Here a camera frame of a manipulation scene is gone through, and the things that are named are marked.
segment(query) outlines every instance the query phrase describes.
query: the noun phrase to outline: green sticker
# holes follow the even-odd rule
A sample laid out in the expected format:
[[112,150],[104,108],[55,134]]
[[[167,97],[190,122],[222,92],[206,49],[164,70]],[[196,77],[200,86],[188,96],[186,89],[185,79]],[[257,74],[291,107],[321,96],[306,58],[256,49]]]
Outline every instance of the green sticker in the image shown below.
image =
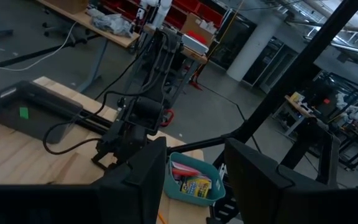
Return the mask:
[[29,109],[26,107],[20,107],[19,114],[21,118],[29,119]]

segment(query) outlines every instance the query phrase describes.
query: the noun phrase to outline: yellow object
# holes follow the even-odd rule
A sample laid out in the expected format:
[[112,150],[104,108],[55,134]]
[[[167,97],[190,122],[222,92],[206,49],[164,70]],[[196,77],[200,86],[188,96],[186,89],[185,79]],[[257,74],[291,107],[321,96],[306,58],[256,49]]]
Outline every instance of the yellow object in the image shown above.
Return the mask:
[[184,181],[181,191],[195,197],[206,198],[210,186],[211,181],[208,179],[202,177],[190,177]]
[[[245,1],[245,0],[242,0],[242,1],[241,1],[241,3],[240,3],[240,5],[239,5],[239,7],[237,8],[236,12],[234,13],[233,18],[230,20],[229,25],[227,25],[226,30],[224,30],[224,33],[223,33],[222,37],[219,39],[219,43],[218,43],[218,44],[216,44],[216,46],[214,47],[214,49],[213,49],[213,50],[211,51],[211,53],[209,54],[208,60],[209,60],[209,58],[212,56],[212,54],[214,53],[214,51],[216,50],[216,47],[217,47],[217,46],[218,46],[218,45],[222,42],[223,37],[226,35],[226,33],[227,33],[227,31],[229,30],[229,28],[230,28],[231,24],[232,24],[232,23],[233,23],[233,21],[236,19],[236,16],[237,16],[237,14],[239,13],[240,8],[241,8],[242,4],[244,3],[244,1]],[[198,70],[201,68],[201,66],[202,66],[202,65],[200,65],[194,73],[197,73],[197,72],[198,72]]]
[[162,222],[162,224],[167,224],[167,222],[164,220],[164,217],[161,215],[161,213],[158,213],[158,218],[160,219],[160,221]]
[[298,92],[294,92],[292,96],[290,97],[290,101],[297,102],[299,100],[299,97],[301,95]]

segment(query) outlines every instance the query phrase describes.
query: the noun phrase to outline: white cable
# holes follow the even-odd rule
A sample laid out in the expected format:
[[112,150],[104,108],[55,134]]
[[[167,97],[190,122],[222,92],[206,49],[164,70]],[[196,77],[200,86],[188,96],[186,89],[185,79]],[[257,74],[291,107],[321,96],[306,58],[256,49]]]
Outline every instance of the white cable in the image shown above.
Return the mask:
[[50,55],[47,55],[47,56],[41,58],[40,60],[36,61],[35,63],[33,63],[32,65],[30,65],[30,66],[28,66],[28,67],[26,67],[26,68],[13,69],[13,68],[3,68],[3,67],[0,67],[0,69],[2,69],[2,70],[7,70],[7,71],[11,71],[11,72],[22,72],[22,71],[25,71],[25,70],[28,70],[28,69],[32,68],[34,65],[37,65],[37,64],[40,63],[41,61],[43,61],[43,60],[45,60],[45,59],[47,59],[47,58],[49,58],[49,57],[55,55],[59,50],[61,50],[61,49],[66,45],[68,39],[70,38],[71,32],[73,31],[73,28],[74,28],[75,24],[77,24],[77,22],[75,22],[75,23],[72,25],[70,31],[68,32],[67,38],[66,38],[65,42],[63,43],[63,45],[62,45],[61,47],[59,47],[59,49],[57,49],[56,51],[54,51],[54,53],[52,53],[52,54],[50,54]]

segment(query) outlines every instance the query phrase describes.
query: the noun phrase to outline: gray floor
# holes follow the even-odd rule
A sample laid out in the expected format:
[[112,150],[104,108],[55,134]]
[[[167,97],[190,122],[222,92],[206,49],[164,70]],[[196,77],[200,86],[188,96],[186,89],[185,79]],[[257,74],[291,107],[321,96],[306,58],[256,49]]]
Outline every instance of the gray floor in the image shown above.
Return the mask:
[[[61,35],[52,35],[49,38],[43,36],[41,24],[51,20],[53,20],[52,16],[44,14],[41,7],[33,1],[0,0],[0,28],[14,29],[12,37],[0,39],[0,61],[62,44],[64,38]],[[83,32],[83,30],[77,29],[76,32]],[[41,76],[76,88],[87,76],[100,44],[101,39],[95,39],[87,45],[80,44],[75,48],[63,49],[24,72],[0,70],[0,88],[19,80],[32,80]],[[95,97],[124,70],[132,59],[133,56],[124,49],[109,44],[99,71],[101,78],[87,89],[85,94]],[[26,67],[36,60],[38,58],[18,63],[12,68]],[[114,86],[114,89],[121,90],[125,80],[124,77]],[[224,70],[213,64],[205,68],[200,77],[200,83],[236,102],[246,118],[252,114],[264,97],[260,91],[247,89],[229,78],[224,74]],[[116,100],[117,96],[110,96],[108,105],[116,107]],[[242,123],[235,105],[205,88],[199,91],[186,86],[174,110],[174,122],[163,131],[185,142],[213,138],[232,131]],[[278,131],[281,131],[281,127],[269,118],[257,130],[255,138],[264,154],[281,161],[292,143]],[[252,142],[247,144],[255,148]],[[222,146],[203,149],[205,160],[213,162],[222,149]],[[311,155],[308,157],[317,167],[316,158]],[[308,177],[316,177],[316,171],[305,158],[295,170]],[[347,172],[339,169],[338,181],[348,187],[355,187],[358,185],[358,171]]]

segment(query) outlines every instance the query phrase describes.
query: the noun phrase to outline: metal pole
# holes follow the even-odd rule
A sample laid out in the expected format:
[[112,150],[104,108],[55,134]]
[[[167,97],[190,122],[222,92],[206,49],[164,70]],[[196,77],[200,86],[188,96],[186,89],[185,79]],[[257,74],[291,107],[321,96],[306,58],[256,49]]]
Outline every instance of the metal pole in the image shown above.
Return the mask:
[[[305,21],[298,21],[298,20],[288,20],[286,22],[292,23],[292,24],[299,24],[304,26],[311,26],[311,27],[322,27],[324,24],[319,22],[305,22]],[[343,32],[356,32],[358,33],[358,27],[353,26],[344,26],[341,31]]]
[[344,0],[334,11],[327,22],[317,32],[311,42],[294,60],[281,79],[272,88],[263,102],[254,111],[247,122],[235,130],[234,137],[245,143],[256,132],[259,126],[268,118],[279,102],[292,87],[302,82],[309,66],[318,58],[323,50],[331,43],[336,34],[346,25],[358,10],[358,0]]

